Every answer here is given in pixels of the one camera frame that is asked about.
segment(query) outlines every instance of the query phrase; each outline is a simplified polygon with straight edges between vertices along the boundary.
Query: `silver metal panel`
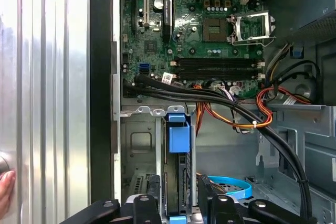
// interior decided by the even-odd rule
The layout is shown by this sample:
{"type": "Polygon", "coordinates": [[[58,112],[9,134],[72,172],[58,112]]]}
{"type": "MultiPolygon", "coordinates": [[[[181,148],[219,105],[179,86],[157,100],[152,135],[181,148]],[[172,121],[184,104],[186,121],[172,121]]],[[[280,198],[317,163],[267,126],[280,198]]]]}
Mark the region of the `silver metal panel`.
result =
{"type": "MultiPolygon", "coordinates": [[[[213,109],[226,118],[231,117],[228,108],[214,105],[213,109]]],[[[256,132],[237,134],[231,126],[204,113],[196,139],[196,166],[199,173],[237,178],[254,175],[258,171],[255,161],[257,154],[256,132]]]]}
{"type": "Polygon", "coordinates": [[[90,203],[88,0],[0,0],[2,223],[60,223],[90,203]]]}

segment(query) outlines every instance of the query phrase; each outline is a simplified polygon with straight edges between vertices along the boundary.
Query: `metal bracket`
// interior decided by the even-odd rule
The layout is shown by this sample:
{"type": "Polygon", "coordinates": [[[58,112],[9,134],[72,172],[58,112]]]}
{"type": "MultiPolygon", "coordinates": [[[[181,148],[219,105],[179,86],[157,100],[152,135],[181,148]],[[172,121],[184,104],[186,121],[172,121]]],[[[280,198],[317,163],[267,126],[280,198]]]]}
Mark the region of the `metal bracket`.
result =
{"type": "Polygon", "coordinates": [[[232,45],[236,46],[243,46],[243,45],[262,45],[263,47],[267,47],[269,44],[271,44],[275,37],[271,37],[271,33],[275,30],[275,25],[272,25],[273,22],[275,22],[275,19],[269,15],[268,10],[264,10],[262,12],[255,12],[255,13],[247,13],[247,14],[240,14],[240,15],[231,15],[227,21],[233,25],[234,32],[227,38],[228,42],[232,45]],[[243,32],[242,32],[242,20],[243,19],[252,19],[255,17],[261,17],[263,18],[263,32],[264,35],[260,36],[250,36],[248,38],[243,38],[243,32]],[[259,40],[263,39],[271,39],[272,41],[268,43],[267,45],[264,45],[261,42],[258,42],[259,40]]]}
{"type": "Polygon", "coordinates": [[[136,110],[123,110],[120,112],[122,118],[129,118],[133,114],[151,114],[155,117],[164,117],[168,113],[185,113],[185,109],[181,105],[169,106],[167,110],[152,109],[149,106],[139,106],[136,110]]]}

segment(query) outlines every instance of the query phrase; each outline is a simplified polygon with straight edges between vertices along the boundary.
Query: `cable tie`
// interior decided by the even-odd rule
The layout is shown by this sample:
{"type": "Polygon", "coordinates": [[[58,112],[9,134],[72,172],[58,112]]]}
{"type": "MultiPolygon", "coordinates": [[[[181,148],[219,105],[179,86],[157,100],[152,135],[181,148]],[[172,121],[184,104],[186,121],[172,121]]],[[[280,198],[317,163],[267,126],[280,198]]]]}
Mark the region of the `cable tie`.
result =
{"type": "Polygon", "coordinates": [[[297,183],[299,184],[304,184],[304,183],[308,183],[308,179],[304,179],[304,180],[296,180],[297,183]]]}

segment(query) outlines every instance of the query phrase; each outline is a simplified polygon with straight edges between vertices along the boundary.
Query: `screw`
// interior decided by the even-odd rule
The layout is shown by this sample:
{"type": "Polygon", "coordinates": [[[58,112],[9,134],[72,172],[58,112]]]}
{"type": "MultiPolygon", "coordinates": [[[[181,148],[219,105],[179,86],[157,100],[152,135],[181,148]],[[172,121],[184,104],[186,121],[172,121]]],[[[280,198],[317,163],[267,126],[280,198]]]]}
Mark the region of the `screw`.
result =
{"type": "Polygon", "coordinates": [[[220,195],[218,198],[219,198],[220,201],[227,201],[226,196],[220,195]]]}
{"type": "Polygon", "coordinates": [[[261,202],[261,201],[257,201],[256,205],[257,205],[257,207],[260,207],[260,208],[265,208],[266,207],[266,204],[261,202]]]}
{"type": "Polygon", "coordinates": [[[106,201],[103,206],[104,207],[112,207],[113,203],[111,201],[106,201]]]}
{"type": "Polygon", "coordinates": [[[149,198],[146,197],[146,196],[143,196],[143,197],[140,198],[140,200],[141,200],[141,201],[147,201],[147,200],[149,200],[149,198]]]}

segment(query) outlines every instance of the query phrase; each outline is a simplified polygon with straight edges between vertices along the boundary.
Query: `blue connector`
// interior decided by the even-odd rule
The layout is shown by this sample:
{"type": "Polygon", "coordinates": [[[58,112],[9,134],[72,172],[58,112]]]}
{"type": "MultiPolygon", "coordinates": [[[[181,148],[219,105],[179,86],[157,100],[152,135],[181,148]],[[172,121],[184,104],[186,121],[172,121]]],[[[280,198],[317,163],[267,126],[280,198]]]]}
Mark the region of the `blue connector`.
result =
{"type": "Polygon", "coordinates": [[[172,216],[169,218],[170,224],[186,224],[187,218],[185,216],[172,216]]]}
{"type": "Polygon", "coordinates": [[[140,63],[139,69],[150,69],[151,65],[149,63],[140,63]]]}
{"type": "Polygon", "coordinates": [[[149,63],[140,63],[138,65],[139,73],[141,74],[149,74],[151,65],[149,63]]]}

